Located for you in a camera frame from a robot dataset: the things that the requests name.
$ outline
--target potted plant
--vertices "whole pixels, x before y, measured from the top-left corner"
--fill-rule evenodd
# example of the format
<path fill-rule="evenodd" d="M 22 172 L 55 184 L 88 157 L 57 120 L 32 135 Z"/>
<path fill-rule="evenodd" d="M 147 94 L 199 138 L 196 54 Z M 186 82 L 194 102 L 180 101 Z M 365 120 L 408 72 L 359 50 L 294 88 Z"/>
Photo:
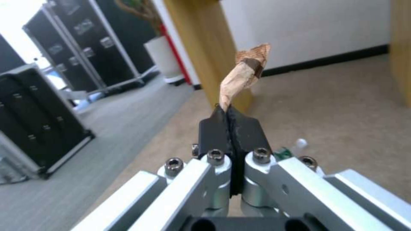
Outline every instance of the potted plant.
<path fill-rule="evenodd" d="M 163 22 L 151 0 L 114 0 L 123 11 L 133 14 L 140 19 L 148 21 L 157 37 L 146 42 L 146 48 L 158 70 L 164 75 L 166 83 L 179 83 L 184 79 L 180 66 L 173 51 L 163 35 Z"/>

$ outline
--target wooden pillar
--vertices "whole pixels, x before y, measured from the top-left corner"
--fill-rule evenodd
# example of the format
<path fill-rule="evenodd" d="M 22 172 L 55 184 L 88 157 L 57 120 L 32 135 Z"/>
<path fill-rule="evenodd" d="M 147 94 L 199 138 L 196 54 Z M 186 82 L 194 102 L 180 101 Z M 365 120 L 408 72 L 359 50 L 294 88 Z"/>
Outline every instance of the wooden pillar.
<path fill-rule="evenodd" d="M 411 107 L 411 1 L 391 1 L 391 69 Z"/>
<path fill-rule="evenodd" d="M 164 0 L 208 101 L 218 103 L 219 86 L 235 66 L 236 47 L 218 0 Z M 245 112 L 252 102 L 250 90 L 233 105 Z"/>

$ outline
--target crumpled paper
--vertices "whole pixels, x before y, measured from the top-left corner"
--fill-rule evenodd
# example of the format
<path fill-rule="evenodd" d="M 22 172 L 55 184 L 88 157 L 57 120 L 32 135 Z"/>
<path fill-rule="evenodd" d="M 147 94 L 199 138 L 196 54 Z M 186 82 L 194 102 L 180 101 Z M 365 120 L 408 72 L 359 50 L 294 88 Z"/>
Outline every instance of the crumpled paper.
<path fill-rule="evenodd" d="M 234 97 L 253 86 L 267 64 L 271 46 L 267 43 L 236 54 L 236 66 L 220 84 L 220 107 L 227 111 Z"/>

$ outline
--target hex socket screw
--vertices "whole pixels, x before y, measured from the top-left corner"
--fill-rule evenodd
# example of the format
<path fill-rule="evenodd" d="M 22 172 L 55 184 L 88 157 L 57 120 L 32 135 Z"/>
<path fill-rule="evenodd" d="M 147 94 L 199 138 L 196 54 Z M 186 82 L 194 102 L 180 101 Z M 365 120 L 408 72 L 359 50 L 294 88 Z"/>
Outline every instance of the hex socket screw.
<path fill-rule="evenodd" d="M 270 162 L 271 153 L 266 148 L 256 148 L 253 151 L 253 160 L 259 164 Z"/>
<path fill-rule="evenodd" d="M 164 164 L 166 175 L 170 177 L 177 176 L 184 168 L 184 162 L 177 157 L 170 158 Z"/>
<path fill-rule="evenodd" d="M 224 152 L 220 149 L 212 149 L 207 153 L 207 162 L 213 166 L 224 164 Z"/>
<path fill-rule="evenodd" d="M 318 163 L 314 158 L 309 156 L 301 156 L 298 159 L 314 172 L 317 171 Z"/>
<path fill-rule="evenodd" d="M 191 145 L 191 155 L 194 158 L 198 158 L 199 157 L 199 144 L 194 143 Z"/>

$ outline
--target black baseboard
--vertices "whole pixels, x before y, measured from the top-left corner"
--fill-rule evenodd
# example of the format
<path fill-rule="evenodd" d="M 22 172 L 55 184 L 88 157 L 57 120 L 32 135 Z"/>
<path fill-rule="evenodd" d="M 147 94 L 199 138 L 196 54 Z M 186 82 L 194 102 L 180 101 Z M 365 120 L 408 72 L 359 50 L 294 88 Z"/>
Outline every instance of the black baseboard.
<path fill-rule="evenodd" d="M 340 55 L 333 55 L 330 57 L 319 58 L 319 59 L 306 61 L 306 62 L 300 62 L 300 63 L 287 65 L 283 67 L 267 69 L 263 71 L 261 76 L 265 77 L 265 76 L 287 73 L 291 71 L 309 69 L 313 67 L 326 66 L 326 65 L 330 65 L 334 63 L 347 62 L 351 60 L 367 58 L 367 57 L 371 57 L 375 55 L 382 55 L 386 53 L 388 53 L 388 45 L 375 46 L 375 47 L 371 47 L 371 48 L 367 48 L 367 49 L 363 49 L 359 51 L 352 51 L 352 52 L 348 52 L 348 53 L 344 53 Z"/>
<path fill-rule="evenodd" d="M 201 90 L 201 89 L 203 89 L 203 88 L 201 87 L 201 84 L 193 85 L 193 87 L 194 87 L 194 90 Z"/>

